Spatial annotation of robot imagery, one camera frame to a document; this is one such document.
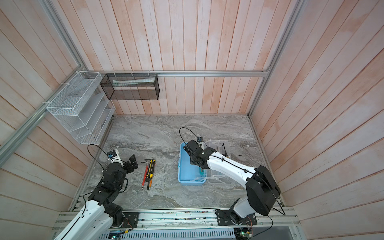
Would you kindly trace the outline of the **red handled hex key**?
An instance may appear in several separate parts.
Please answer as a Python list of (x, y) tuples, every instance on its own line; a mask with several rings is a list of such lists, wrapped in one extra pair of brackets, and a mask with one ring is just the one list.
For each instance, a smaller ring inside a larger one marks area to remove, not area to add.
[(149, 163), (147, 163), (147, 165), (146, 165), (146, 169), (145, 169), (144, 176), (143, 176), (143, 181), (142, 181), (142, 187), (141, 187), (141, 190), (144, 189), (145, 182), (146, 182), (146, 178), (147, 178), (147, 175), (148, 175), (148, 169), (149, 169)]

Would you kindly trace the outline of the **blue translucent plastic toolbox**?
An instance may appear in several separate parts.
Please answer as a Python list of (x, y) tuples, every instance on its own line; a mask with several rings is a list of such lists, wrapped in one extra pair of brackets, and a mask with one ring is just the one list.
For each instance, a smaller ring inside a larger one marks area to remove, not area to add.
[(237, 170), (229, 164), (228, 154), (222, 155), (225, 145), (220, 141), (194, 141), (193, 144), (180, 144), (178, 181), (183, 186), (208, 184), (228, 184), (236, 180)]

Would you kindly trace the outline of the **yellow black handled screwdriver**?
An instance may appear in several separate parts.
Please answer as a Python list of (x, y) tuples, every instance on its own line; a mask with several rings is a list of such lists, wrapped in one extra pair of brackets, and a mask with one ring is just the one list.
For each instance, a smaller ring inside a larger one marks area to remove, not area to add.
[(151, 159), (150, 164), (149, 164), (149, 168), (148, 168), (148, 171), (147, 171), (147, 175), (146, 175), (147, 190), (151, 189), (155, 164), (156, 164), (156, 160), (155, 159)]

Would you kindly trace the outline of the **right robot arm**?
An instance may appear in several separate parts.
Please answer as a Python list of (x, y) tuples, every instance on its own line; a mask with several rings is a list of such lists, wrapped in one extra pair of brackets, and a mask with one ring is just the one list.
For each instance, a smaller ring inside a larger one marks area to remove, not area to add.
[(278, 202), (281, 190), (266, 167), (253, 168), (240, 164), (211, 147), (203, 149), (194, 140), (184, 144), (183, 149), (193, 165), (220, 172), (246, 190), (247, 196), (237, 199), (229, 210), (215, 210), (220, 226), (241, 225), (246, 220), (252, 222), (250, 215), (255, 213), (268, 216)]

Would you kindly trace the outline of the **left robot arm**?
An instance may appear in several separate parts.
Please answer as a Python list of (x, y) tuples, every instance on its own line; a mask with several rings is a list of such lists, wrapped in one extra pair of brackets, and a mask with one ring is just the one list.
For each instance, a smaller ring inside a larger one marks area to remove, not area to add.
[(117, 196), (127, 188), (126, 175), (138, 168), (133, 154), (128, 163), (112, 162), (103, 171), (102, 180), (91, 192), (82, 210), (58, 234), (56, 240), (95, 240), (109, 228), (124, 225), (123, 208), (114, 204)]

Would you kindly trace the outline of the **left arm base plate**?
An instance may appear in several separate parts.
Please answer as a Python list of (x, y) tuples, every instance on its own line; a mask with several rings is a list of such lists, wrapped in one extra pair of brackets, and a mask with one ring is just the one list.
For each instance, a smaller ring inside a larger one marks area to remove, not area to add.
[(112, 228), (118, 229), (118, 228), (128, 228), (128, 229), (134, 229), (138, 225), (139, 220), (139, 212), (121, 212), (115, 214), (113, 219)]

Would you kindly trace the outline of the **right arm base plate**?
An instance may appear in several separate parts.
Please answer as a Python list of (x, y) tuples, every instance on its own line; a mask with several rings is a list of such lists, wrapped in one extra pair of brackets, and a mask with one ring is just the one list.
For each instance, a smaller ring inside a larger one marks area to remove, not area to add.
[(216, 209), (215, 214), (219, 226), (255, 226), (258, 224), (254, 215), (241, 218), (233, 210)]

